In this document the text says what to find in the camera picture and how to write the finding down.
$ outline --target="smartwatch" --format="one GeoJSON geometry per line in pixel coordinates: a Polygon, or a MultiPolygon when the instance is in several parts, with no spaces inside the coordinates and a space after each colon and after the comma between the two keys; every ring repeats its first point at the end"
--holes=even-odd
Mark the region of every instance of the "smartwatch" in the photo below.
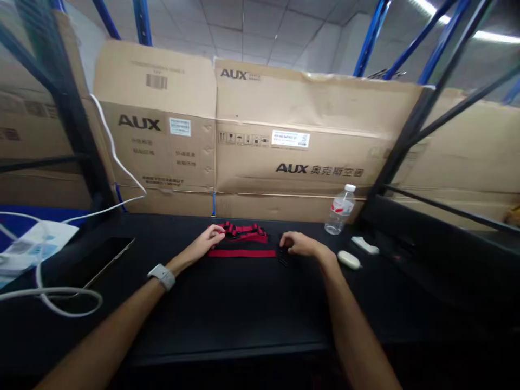
{"type": "Polygon", "coordinates": [[[170,291],[175,284],[175,275],[162,264],[157,264],[149,273],[148,278],[156,277],[164,286],[166,291],[170,291]]]}

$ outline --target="power cord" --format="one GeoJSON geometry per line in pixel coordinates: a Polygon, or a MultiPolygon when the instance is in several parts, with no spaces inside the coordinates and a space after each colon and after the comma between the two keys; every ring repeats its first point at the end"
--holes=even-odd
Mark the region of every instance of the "power cord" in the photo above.
{"type": "MultiPolygon", "coordinates": [[[[75,218],[66,219],[66,220],[61,222],[61,223],[64,223],[64,224],[68,224],[68,223],[70,223],[72,221],[75,221],[75,220],[78,220],[78,219],[88,218],[88,217],[92,217],[92,216],[96,216],[96,215],[102,214],[104,212],[113,210],[113,209],[115,209],[115,208],[117,208],[119,206],[122,206],[122,205],[124,205],[126,203],[132,202],[134,200],[145,198],[146,195],[147,195],[147,192],[146,192],[145,188],[141,185],[141,183],[139,183],[137,181],[137,179],[134,177],[134,175],[132,175],[130,173],[130,171],[127,168],[124,167],[124,165],[121,163],[121,161],[119,161],[118,155],[116,154],[116,151],[115,151],[114,138],[112,137],[110,129],[108,128],[108,124],[107,124],[107,121],[105,119],[105,114],[103,113],[103,109],[101,108],[101,105],[100,105],[99,101],[97,100],[97,98],[93,94],[90,94],[90,97],[92,98],[92,100],[94,101],[94,104],[96,105],[97,111],[99,112],[99,116],[101,118],[101,122],[103,123],[103,127],[105,129],[105,132],[107,133],[108,139],[110,140],[110,151],[112,153],[112,157],[114,158],[115,162],[120,166],[120,168],[123,171],[125,171],[127,173],[127,175],[129,175],[132,178],[132,180],[134,180],[134,182],[137,184],[137,186],[143,191],[144,195],[141,195],[139,197],[135,197],[135,198],[132,198],[132,199],[129,199],[129,200],[125,200],[125,201],[123,201],[123,202],[121,202],[119,204],[116,204],[115,206],[109,207],[109,208],[104,209],[102,211],[98,211],[98,212],[95,212],[95,213],[92,213],[92,214],[88,214],[88,215],[85,215],[85,216],[81,216],[81,217],[75,217],[75,218]]],[[[30,218],[30,219],[35,220],[37,223],[41,224],[42,228],[43,228],[43,239],[42,239],[42,241],[40,243],[34,244],[27,251],[27,252],[31,251],[37,245],[40,246],[40,250],[38,250],[38,252],[37,252],[37,266],[36,266],[36,272],[35,272],[37,288],[20,290],[20,291],[13,291],[13,292],[7,292],[5,294],[0,294],[0,302],[1,301],[6,301],[6,300],[9,300],[9,299],[13,299],[13,298],[26,297],[26,296],[32,296],[32,295],[39,295],[40,299],[42,300],[42,302],[51,311],[53,311],[56,314],[59,314],[59,315],[61,315],[63,317],[67,317],[67,318],[85,317],[85,316],[88,316],[88,315],[94,313],[95,311],[97,311],[101,307],[101,305],[103,304],[103,297],[101,296],[101,294],[99,294],[96,291],[83,289],[83,288],[77,288],[77,287],[44,287],[43,286],[43,279],[42,279],[43,246],[47,242],[48,236],[49,236],[48,228],[45,225],[44,221],[42,221],[39,218],[33,217],[31,215],[28,215],[28,214],[21,214],[21,213],[15,213],[15,212],[0,212],[0,214],[30,218]],[[59,307],[57,307],[56,305],[53,304],[53,302],[47,296],[47,294],[51,294],[51,293],[69,293],[69,294],[75,294],[75,295],[77,295],[77,294],[90,295],[91,297],[94,297],[95,299],[97,299],[97,306],[94,309],[92,309],[90,311],[86,311],[84,313],[70,313],[68,311],[60,309],[59,307]]],[[[14,235],[11,231],[9,231],[2,224],[0,224],[0,231],[2,233],[4,233],[6,236],[8,236],[9,238],[11,238],[13,241],[18,240],[18,237],[16,237],[16,235],[14,235]]]]}
{"type": "Polygon", "coordinates": [[[118,155],[116,154],[115,152],[115,143],[114,143],[114,138],[112,137],[112,133],[110,132],[110,129],[108,128],[108,124],[107,124],[107,120],[105,119],[105,114],[103,113],[103,108],[101,108],[101,105],[99,104],[99,100],[93,95],[93,94],[90,94],[90,97],[92,98],[92,100],[94,101],[94,104],[96,105],[96,108],[97,108],[97,111],[99,112],[99,116],[101,118],[101,122],[103,123],[103,127],[105,128],[105,132],[107,133],[108,135],[108,139],[110,140],[110,151],[112,152],[112,157],[114,158],[115,162],[117,163],[117,165],[119,165],[121,167],[121,169],[128,175],[132,178],[132,180],[134,180],[134,182],[137,184],[137,186],[145,193],[144,195],[141,195],[139,197],[135,197],[135,198],[132,198],[132,199],[129,199],[129,200],[125,200],[119,204],[116,204],[115,206],[112,206],[112,207],[109,207],[107,209],[104,209],[104,210],[101,210],[101,211],[98,211],[98,212],[95,212],[95,213],[92,213],[92,214],[89,214],[89,215],[85,215],[85,216],[81,216],[81,217],[76,217],[76,218],[71,218],[71,219],[66,219],[64,221],[62,221],[62,223],[69,223],[69,222],[72,222],[74,220],[78,220],[78,219],[83,219],[83,218],[88,218],[88,217],[93,217],[94,215],[98,215],[98,214],[103,214],[104,212],[107,212],[107,211],[110,211],[110,210],[113,210],[113,209],[116,209],[117,207],[119,206],[122,206],[124,204],[127,204],[129,202],[133,202],[134,200],[137,200],[137,199],[142,199],[144,198],[146,195],[147,195],[147,192],[145,190],[145,188],[141,185],[141,183],[139,183],[137,181],[137,179],[134,177],[134,175],[132,175],[130,173],[130,171],[124,167],[124,165],[121,163],[121,161],[119,161],[119,158],[118,158],[118,155]]]}
{"type": "Polygon", "coordinates": [[[7,212],[7,211],[0,211],[0,214],[4,215],[12,215],[12,216],[18,216],[18,217],[24,217],[24,218],[30,218],[37,222],[37,224],[41,224],[43,229],[43,237],[41,242],[33,244],[27,252],[30,252],[34,247],[39,246],[39,249],[37,250],[37,266],[36,266],[36,286],[35,289],[27,289],[27,290],[20,290],[20,291],[13,291],[13,292],[7,292],[5,294],[0,294],[0,302],[6,301],[13,298],[19,298],[19,297],[25,297],[25,296],[32,296],[32,295],[39,295],[42,302],[47,306],[51,311],[55,312],[56,314],[59,314],[63,317],[67,318],[79,318],[79,317],[85,317],[96,310],[98,310],[101,305],[103,304],[103,297],[101,294],[99,294],[96,291],[77,288],[77,287],[44,287],[43,286],[43,279],[42,279],[42,263],[43,263],[43,249],[45,246],[45,243],[48,240],[49,237],[49,229],[47,228],[47,225],[44,221],[42,221],[39,218],[27,215],[27,214],[21,214],[21,213],[15,213],[15,212],[7,212]],[[54,305],[53,302],[49,299],[47,296],[47,293],[69,293],[69,294],[86,294],[90,295],[97,299],[97,306],[87,312],[84,313],[70,313],[68,311],[60,309],[58,306],[54,305]]]}

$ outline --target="white paper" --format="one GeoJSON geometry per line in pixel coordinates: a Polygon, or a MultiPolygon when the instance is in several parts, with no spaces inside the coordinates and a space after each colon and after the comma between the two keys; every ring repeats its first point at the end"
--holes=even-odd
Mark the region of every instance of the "white paper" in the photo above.
{"type": "Polygon", "coordinates": [[[191,137],[191,120],[170,118],[170,134],[191,137]]]}
{"type": "Polygon", "coordinates": [[[309,147],[310,134],[273,130],[271,145],[309,147]]]}

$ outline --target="plastic water bottle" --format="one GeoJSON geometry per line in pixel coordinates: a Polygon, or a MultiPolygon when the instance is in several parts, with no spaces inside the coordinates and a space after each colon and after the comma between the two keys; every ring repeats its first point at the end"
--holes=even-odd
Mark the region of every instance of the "plastic water bottle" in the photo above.
{"type": "Polygon", "coordinates": [[[334,198],[332,207],[330,208],[329,218],[325,222],[325,230],[328,233],[336,236],[343,230],[356,203],[354,199],[355,190],[355,185],[347,184],[345,185],[345,190],[334,198]]]}

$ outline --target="ceiling light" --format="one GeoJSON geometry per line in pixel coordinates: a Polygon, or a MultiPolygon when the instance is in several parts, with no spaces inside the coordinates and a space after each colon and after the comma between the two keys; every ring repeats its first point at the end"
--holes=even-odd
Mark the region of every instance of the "ceiling light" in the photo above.
{"type": "MultiPolygon", "coordinates": [[[[432,17],[437,12],[437,8],[427,0],[408,0],[410,3],[419,8],[420,11],[426,13],[428,16],[432,17]]],[[[447,25],[450,22],[451,18],[449,16],[442,16],[439,19],[439,23],[442,25],[447,25]]],[[[494,32],[487,32],[478,30],[475,35],[473,35],[474,39],[480,41],[487,42],[495,42],[495,43],[513,43],[520,44],[520,37],[510,36],[510,35],[502,35],[496,34],[494,32]]]]}

